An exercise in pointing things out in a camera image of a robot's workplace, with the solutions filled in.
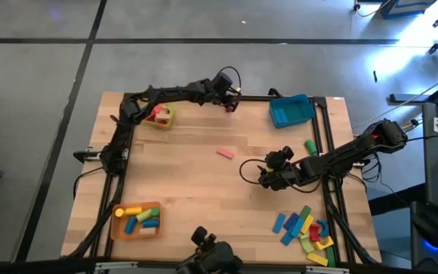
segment gray concrete floor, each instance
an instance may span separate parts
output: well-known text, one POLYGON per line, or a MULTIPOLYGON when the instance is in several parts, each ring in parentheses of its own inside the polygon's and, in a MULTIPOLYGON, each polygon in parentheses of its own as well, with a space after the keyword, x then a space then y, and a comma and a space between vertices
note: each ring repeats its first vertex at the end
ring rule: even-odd
MULTIPOLYGON (((0 38, 88 38, 98 0, 0 1, 0 38)), ((212 77, 236 66, 244 94, 346 97, 351 124, 392 106, 391 93, 421 92, 438 81, 438 51, 427 55, 438 28, 438 2, 416 18, 384 21, 360 18, 351 0, 114 0, 108 1, 97 38, 279 38, 321 39, 318 44, 95 44, 29 260, 60 254, 72 205, 72 184, 81 172, 72 152, 87 146, 104 91, 142 91, 148 84, 170 86, 212 77), (329 39, 366 39, 367 45, 329 39), (388 40, 396 43, 383 45, 388 40), (378 82, 373 80, 376 71, 378 82)), ((363 5, 364 13, 377 5, 363 5)), ((38 190, 84 44, 0 44, 0 261, 11 260, 38 190)), ((407 121, 419 107, 403 107, 387 118, 407 121)), ((411 136, 421 135, 421 129, 411 136)), ((394 190, 422 183, 421 142, 383 155, 383 181, 394 190)), ((389 192, 369 184, 370 198, 389 192)), ((374 218, 383 250, 409 258, 407 212, 374 218)))

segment orange tray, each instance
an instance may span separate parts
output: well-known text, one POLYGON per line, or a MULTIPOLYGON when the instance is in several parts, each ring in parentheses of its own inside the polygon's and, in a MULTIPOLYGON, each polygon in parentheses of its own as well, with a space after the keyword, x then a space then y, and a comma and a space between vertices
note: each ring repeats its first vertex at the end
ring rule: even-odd
POLYGON ((139 203, 127 204, 127 205, 115 205, 113 207, 113 214, 111 218, 111 239, 127 241, 127 240, 134 240, 134 239, 146 238, 146 237, 158 237, 160 236, 161 228, 163 227, 162 216, 163 216, 163 209, 159 202, 139 202, 139 203), (135 230, 133 230, 133 233, 126 234, 125 227, 126 227, 126 223, 128 223, 129 217, 127 216, 116 217, 116 215, 114 215, 114 212, 117 209, 127 209, 131 207, 139 207, 139 206, 141 206, 143 211, 151 209, 153 207, 158 207, 160 209, 160 215, 158 217, 160 219, 160 225, 158 225, 158 228, 155 228, 155 234, 145 234, 145 235, 140 234, 139 231, 140 229, 143 228, 143 225, 140 222, 136 223, 135 230))

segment blue cylinder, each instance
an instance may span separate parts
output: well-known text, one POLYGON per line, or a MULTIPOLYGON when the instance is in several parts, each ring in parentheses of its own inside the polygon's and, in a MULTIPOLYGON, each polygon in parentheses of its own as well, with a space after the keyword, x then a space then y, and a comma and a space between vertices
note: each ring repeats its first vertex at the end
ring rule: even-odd
POLYGON ((126 223, 125 233, 126 234, 133 233, 133 230, 135 230, 135 226, 136 226, 137 222, 138 222, 138 219, 135 216, 129 217, 128 222, 126 223))
POLYGON ((160 225, 159 219, 148 219, 142 222, 143 228, 157 228, 160 225))

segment teal plastic bin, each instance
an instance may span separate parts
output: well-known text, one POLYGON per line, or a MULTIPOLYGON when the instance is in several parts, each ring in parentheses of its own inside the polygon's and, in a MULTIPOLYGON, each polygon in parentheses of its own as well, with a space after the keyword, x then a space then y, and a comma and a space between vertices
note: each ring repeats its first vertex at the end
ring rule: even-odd
POLYGON ((305 123, 314 116, 305 94, 270 101, 270 117, 277 129, 305 123))

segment wooden tabletop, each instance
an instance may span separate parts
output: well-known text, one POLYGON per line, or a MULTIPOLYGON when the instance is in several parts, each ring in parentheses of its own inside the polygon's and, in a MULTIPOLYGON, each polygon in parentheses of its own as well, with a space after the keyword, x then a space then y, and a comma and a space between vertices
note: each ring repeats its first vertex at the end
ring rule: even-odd
MULTIPOLYGON (((90 146, 102 148, 113 135, 115 124, 110 115, 118 115, 122 92, 105 92, 98 110, 90 146)), ((328 97, 328 114, 335 146, 352 140, 348 111, 343 98, 328 97)), ((292 161, 306 157, 303 143, 313 138, 312 123, 284 129, 273 127, 268 103, 240 103, 235 113, 205 104, 173 103, 176 122, 170 131, 137 126, 129 156, 122 203, 158 201, 163 206, 163 232, 160 237, 136 241, 115 241, 112 258, 120 260, 182 261, 195 249, 190 241, 199 226, 227 241, 245 263, 309 264, 298 241, 285 247, 271 229, 278 213, 299 213, 304 206, 311 215, 325 219, 322 190, 298 193, 291 188, 281 191, 246 183, 239 176, 239 165, 250 158, 264 159, 270 151, 289 145, 295 153, 292 161), (216 154, 216 148, 234 152, 230 160, 216 154)), ((319 126, 323 148, 327 148, 319 126)), ((100 166, 84 165, 83 172, 100 166)), ((257 180, 255 163, 246 165, 245 177, 257 180)), ((68 223, 62 255, 72 252, 92 228, 103 192, 104 172, 80 180, 77 197, 68 223)), ((364 186, 344 179, 344 199, 348 221, 359 242, 372 257, 381 261, 364 186)), ((98 254, 103 254, 108 226, 103 229, 98 254)), ((341 259, 346 260, 339 228, 341 259)))

